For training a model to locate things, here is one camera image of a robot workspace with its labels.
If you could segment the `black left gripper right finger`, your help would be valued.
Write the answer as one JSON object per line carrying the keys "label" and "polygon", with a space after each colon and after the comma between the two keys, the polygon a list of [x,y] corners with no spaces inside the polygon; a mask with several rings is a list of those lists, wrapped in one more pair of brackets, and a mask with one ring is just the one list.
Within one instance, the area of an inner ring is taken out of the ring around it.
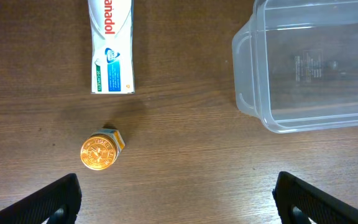
{"label": "black left gripper right finger", "polygon": [[282,223],[358,224],[358,209],[281,171],[272,191]]}

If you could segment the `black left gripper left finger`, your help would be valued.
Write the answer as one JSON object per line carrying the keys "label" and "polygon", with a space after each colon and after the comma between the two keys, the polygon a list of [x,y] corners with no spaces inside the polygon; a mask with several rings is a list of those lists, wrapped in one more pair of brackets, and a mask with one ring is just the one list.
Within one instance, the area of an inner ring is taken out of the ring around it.
{"label": "black left gripper left finger", "polygon": [[0,211],[0,223],[74,223],[81,207],[76,174],[67,174]]}

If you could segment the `tiger balm jar gold lid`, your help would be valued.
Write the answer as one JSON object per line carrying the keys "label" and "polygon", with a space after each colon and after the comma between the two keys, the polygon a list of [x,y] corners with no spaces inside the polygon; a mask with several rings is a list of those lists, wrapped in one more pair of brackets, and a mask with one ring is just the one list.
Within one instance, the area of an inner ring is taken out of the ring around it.
{"label": "tiger balm jar gold lid", "polygon": [[118,130],[100,129],[83,143],[80,158],[87,168],[104,170],[114,164],[124,147],[125,142]]}

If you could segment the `white Panadol box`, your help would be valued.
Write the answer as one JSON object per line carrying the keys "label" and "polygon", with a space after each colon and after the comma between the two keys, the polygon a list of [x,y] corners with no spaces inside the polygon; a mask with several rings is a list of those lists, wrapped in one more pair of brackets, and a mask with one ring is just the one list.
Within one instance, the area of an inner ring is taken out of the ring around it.
{"label": "white Panadol box", "polygon": [[93,44],[91,92],[133,94],[133,0],[88,0]]}

